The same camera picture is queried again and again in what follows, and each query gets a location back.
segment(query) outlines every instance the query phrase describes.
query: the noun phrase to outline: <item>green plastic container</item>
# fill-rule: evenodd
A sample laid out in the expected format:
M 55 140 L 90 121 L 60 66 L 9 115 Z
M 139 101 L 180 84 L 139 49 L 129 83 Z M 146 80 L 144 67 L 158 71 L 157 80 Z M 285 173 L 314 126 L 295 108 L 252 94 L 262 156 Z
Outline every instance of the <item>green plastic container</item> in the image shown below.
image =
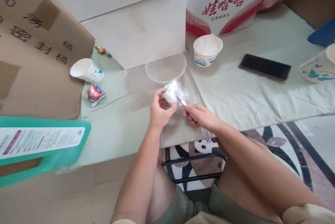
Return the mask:
M 90 129 L 87 121 L 0 116 L 0 169 L 43 157 L 35 168 L 0 177 L 0 187 L 75 163 Z

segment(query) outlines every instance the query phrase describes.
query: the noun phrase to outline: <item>black and white rug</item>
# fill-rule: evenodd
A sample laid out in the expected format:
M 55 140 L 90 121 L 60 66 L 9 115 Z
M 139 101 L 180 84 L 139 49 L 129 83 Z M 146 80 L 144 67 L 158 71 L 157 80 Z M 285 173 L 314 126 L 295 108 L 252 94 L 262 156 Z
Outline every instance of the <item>black and white rug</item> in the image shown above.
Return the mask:
M 335 174 L 315 151 L 294 122 L 277 124 L 242 132 L 266 144 L 274 156 L 298 176 L 322 201 L 335 211 Z M 202 154 L 221 154 L 217 139 L 205 139 L 165 149 L 163 160 L 176 160 Z M 219 173 L 225 161 L 220 157 L 196 159 L 166 165 L 172 180 Z M 183 191 L 210 187 L 213 179 L 178 184 Z

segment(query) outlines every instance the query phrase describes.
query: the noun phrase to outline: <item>left hand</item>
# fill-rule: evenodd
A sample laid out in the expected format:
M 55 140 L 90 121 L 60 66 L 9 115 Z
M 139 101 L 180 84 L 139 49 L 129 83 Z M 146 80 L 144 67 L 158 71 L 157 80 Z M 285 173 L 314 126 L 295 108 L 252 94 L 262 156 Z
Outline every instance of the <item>left hand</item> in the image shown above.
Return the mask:
M 169 106 L 161 94 L 166 92 L 166 88 L 161 88 L 154 93 L 150 108 L 150 125 L 162 129 L 167 125 L 171 116 L 176 112 L 178 104 L 175 103 L 167 110 L 164 108 Z

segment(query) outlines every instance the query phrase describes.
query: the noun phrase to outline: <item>paper cup with blue pattern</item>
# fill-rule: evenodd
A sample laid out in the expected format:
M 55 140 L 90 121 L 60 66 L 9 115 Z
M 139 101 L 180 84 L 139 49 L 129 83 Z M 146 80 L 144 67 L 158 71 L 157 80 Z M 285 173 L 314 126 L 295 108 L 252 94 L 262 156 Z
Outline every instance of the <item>paper cup with blue pattern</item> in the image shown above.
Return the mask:
M 300 75 L 311 82 L 335 80 L 335 43 L 299 66 Z
M 70 75 L 90 83 L 98 83 L 105 73 L 90 58 L 77 61 L 70 69 Z
M 199 67 L 210 66 L 222 50 L 223 42 L 215 35 L 205 35 L 195 40 L 194 63 Z

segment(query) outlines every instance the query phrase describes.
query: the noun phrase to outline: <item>light green tablecloth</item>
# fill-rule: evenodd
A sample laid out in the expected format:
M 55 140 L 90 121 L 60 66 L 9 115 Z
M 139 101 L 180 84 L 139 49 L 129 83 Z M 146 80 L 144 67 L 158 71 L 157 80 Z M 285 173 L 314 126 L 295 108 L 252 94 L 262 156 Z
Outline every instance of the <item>light green tablecloth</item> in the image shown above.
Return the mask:
M 297 71 L 301 63 L 323 50 L 307 41 L 312 32 L 282 5 L 257 15 L 252 26 L 220 36 L 223 49 L 207 68 L 194 64 L 193 44 L 189 44 L 182 83 L 192 92 L 193 102 L 203 103 L 238 130 L 334 114 L 335 82 L 309 83 Z M 277 82 L 239 69 L 246 53 L 291 65 L 288 80 Z M 108 99 L 93 110 L 83 101 L 81 119 L 89 120 L 92 130 L 71 168 L 137 152 L 149 125 L 152 94 L 161 87 L 147 78 L 144 66 L 122 70 L 115 60 L 96 53 L 93 60 L 105 71 L 101 87 Z M 161 147 L 207 137 L 206 130 L 194 128 L 178 112 L 163 130 Z

